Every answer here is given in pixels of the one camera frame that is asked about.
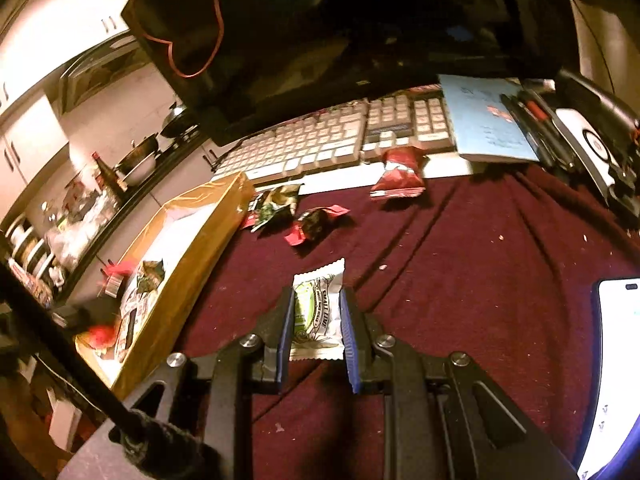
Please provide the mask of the white green lime snack packet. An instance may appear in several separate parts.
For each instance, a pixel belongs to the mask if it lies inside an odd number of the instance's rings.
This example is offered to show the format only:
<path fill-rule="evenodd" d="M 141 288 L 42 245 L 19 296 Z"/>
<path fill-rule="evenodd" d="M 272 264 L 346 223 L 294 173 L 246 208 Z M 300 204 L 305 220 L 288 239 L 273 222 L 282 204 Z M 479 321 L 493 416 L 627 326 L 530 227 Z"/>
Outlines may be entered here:
<path fill-rule="evenodd" d="M 293 278 L 295 320 L 291 361 L 342 360 L 340 297 L 345 259 Z"/>

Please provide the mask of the green gold snack packet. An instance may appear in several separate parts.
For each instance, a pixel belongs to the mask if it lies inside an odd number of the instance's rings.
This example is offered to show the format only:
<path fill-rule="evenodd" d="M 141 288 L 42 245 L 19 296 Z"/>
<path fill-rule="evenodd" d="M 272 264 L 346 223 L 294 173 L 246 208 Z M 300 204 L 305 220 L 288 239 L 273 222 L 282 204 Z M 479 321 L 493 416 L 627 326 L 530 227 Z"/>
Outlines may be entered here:
<path fill-rule="evenodd" d="M 157 290 L 165 279 L 163 260 L 143 260 L 136 275 L 137 293 L 148 294 Z"/>

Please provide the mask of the yellow cardboard box tray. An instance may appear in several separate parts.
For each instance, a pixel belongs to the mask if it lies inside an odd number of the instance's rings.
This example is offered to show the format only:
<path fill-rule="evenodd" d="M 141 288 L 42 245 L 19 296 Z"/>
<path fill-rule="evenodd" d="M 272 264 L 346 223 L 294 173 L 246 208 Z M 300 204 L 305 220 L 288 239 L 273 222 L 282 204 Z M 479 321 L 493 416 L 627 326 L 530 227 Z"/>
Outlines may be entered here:
<path fill-rule="evenodd" d="M 192 188 L 164 203 L 120 258 L 132 266 L 132 273 L 108 340 L 111 347 L 99 346 L 87 333 L 75 337 L 78 353 L 120 400 L 174 348 L 254 193 L 254 185 L 242 172 Z M 136 275 L 143 260 L 163 260 L 165 279 L 157 290 L 140 295 Z M 120 319 L 131 307 L 138 308 L 134 341 L 119 363 L 114 350 Z"/>

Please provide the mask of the small red black candy packet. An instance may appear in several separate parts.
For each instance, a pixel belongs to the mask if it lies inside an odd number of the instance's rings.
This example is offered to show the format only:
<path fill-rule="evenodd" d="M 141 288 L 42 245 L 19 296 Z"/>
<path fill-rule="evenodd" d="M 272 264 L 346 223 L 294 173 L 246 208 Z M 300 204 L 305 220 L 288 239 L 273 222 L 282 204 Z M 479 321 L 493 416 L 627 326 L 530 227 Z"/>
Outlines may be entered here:
<path fill-rule="evenodd" d="M 284 239 L 292 247 L 312 243 L 328 232 L 339 218 L 349 213 L 348 208 L 340 205 L 308 209 L 293 221 Z"/>

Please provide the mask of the dark red table cloth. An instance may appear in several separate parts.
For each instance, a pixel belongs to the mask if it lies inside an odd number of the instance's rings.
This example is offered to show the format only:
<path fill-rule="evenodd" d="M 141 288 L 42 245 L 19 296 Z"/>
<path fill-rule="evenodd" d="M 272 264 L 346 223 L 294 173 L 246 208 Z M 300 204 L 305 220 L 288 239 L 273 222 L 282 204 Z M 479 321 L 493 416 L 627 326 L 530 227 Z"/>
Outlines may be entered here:
<path fill-rule="evenodd" d="M 176 344 L 205 356 L 247 333 L 296 274 L 336 260 L 361 310 L 432 356 L 462 350 L 567 457 L 590 407 L 592 286 L 639 271 L 639 237 L 586 188 L 536 166 L 435 179 L 414 200 L 305 196 L 348 215 L 317 245 L 237 232 Z"/>

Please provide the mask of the crumpled red snack packet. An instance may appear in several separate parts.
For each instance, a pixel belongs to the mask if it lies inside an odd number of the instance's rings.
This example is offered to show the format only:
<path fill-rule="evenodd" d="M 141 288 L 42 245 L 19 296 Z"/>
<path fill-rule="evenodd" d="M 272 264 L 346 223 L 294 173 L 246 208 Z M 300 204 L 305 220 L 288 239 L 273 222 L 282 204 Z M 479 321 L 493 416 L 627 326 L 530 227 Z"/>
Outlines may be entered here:
<path fill-rule="evenodd" d="M 396 146 L 383 155 L 384 171 L 370 189 L 372 200 L 413 198 L 425 190 L 423 167 L 426 151 L 414 146 Z"/>

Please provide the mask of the dark glass bottle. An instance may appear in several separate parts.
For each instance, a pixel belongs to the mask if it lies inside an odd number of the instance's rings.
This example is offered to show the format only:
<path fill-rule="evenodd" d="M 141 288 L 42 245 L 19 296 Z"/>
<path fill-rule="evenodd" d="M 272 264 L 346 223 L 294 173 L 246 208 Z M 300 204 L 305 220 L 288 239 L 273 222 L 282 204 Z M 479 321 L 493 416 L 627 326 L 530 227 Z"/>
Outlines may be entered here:
<path fill-rule="evenodd" d="M 97 152 L 92 153 L 92 158 L 100 170 L 104 184 L 112 191 L 116 200 L 122 204 L 126 200 L 126 191 L 120 186 L 115 171 L 107 166 Z"/>

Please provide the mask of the metal bowl on counter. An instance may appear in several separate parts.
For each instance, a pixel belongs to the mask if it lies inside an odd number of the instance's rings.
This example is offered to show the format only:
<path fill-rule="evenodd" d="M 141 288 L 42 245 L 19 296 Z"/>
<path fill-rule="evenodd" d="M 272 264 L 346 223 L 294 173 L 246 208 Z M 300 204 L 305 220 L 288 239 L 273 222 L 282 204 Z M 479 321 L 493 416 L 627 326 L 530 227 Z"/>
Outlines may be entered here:
<path fill-rule="evenodd" d="M 141 184 L 152 174 L 156 167 L 157 152 L 156 133 L 146 136 L 139 143 L 131 142 L 130 151 L 115 166 L 128 188 Z"/>

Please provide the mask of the white computer keyboard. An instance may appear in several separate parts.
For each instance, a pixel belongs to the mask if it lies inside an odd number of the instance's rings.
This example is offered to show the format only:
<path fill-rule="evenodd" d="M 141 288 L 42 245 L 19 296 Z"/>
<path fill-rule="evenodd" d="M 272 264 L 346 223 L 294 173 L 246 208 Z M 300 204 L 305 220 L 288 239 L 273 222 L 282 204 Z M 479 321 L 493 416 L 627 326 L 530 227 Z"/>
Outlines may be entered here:
<path fill-rule="evenodd" d="M 242 172 L 253 183 L 374 162 L 391 148 L 454 148 L 439 84 L 357 100 L 281 122 L 242 140 L 215 165 L 215 180 Z"/>

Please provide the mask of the smartphone with lit screen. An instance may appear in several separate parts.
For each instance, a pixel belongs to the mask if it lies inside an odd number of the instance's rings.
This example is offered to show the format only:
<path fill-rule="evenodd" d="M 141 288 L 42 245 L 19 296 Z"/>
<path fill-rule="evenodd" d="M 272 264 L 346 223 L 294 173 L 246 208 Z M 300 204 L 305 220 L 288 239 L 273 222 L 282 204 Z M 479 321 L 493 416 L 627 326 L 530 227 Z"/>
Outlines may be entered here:
<path fill-rule="evenodd" d="M 574 458 L 581 479 L 633 479 L 639 454 L 639 280 L 593 285 L 594 369 L 590 407 Z"/>

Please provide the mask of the black wok on stove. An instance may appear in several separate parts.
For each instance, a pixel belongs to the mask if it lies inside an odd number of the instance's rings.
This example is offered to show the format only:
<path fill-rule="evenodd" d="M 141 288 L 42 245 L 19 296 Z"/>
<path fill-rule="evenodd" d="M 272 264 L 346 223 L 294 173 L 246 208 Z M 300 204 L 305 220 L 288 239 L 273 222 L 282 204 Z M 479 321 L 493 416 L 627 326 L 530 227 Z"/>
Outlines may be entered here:
<path fill-rule="evenodd" d="M 198 118 L 196 118 L 192 110 L 175 101 L 169 107 L 168 114 L 163 120 L 160 135 L 166 139 L 175 139 L 197 124 Z"/>

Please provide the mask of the light blue notebook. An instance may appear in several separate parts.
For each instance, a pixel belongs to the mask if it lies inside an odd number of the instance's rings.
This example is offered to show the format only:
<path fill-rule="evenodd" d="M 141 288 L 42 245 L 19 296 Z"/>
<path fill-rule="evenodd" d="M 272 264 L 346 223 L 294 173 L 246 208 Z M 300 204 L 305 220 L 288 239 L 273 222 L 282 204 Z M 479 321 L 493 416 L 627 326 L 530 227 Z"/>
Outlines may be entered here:
<path fill-rule="evenodd" d="M 501 101 L 520 88 L 506 79 L 438 76 L 458 154 L 470 162 L 536 162 L 525 134 Z"/>

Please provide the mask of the black pens bundle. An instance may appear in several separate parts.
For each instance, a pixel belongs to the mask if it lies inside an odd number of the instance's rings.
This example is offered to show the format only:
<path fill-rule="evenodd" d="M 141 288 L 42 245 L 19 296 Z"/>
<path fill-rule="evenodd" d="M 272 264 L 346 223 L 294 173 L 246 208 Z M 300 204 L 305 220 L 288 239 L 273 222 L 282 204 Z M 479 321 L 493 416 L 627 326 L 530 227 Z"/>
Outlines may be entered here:
<path fill-rule="evenodd" d="M 575 155 L 553 125 L 550 116 L 535 101 L 522 101 L 507 94 L 502 94 L 500 101 L 544 168 L 576 174 L 578 166 Z"/>

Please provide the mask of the black monitor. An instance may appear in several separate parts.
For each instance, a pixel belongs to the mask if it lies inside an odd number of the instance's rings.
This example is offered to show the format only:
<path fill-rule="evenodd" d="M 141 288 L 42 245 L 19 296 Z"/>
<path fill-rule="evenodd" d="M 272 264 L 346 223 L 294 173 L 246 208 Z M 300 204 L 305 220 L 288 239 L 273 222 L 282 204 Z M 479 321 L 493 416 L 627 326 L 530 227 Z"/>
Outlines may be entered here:
<path fill-rule="evenodd" d="M 128 0 L 122 18 L 221 145 L 440 74 L 579 64 L 570 0 Z"/>

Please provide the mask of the white black device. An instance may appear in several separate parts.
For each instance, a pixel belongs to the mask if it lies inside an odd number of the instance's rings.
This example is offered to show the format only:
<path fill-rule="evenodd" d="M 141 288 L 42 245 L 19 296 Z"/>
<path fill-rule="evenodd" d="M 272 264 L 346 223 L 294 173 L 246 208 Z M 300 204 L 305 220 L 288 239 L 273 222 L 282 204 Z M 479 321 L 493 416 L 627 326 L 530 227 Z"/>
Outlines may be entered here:
<path fill-rule="evenodd" d="M 567 102 L 555 115 L 605 203 L 633 229 L 639 226 L 639 115 L 612 92 L 562 68 L 555 91 Z"/>

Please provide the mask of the white kitchen cabinets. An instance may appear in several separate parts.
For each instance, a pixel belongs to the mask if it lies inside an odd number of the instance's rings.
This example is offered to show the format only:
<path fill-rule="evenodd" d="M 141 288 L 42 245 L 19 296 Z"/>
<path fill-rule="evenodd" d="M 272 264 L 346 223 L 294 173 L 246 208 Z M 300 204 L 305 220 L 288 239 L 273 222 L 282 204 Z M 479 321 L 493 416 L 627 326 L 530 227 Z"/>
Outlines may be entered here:
<path fill-rule="evenodd" d="M 17 221 L 17 257 L 37 278 L 59 266 L 61 300 L 94 294 L 168 200 L 207 182 L 216 145 L 190 128 L 160 135 L 178 98 L 122 18 L 127 0 L 32 0 L 1 44 L 1 226 Z M 120 204 L 102 191 L 81 222 L 59 238 L 47 213 L 73 205 L 96 184 L 97 152 L 107 166 L 131 142 L 157 134 L 156 167 Z"/>

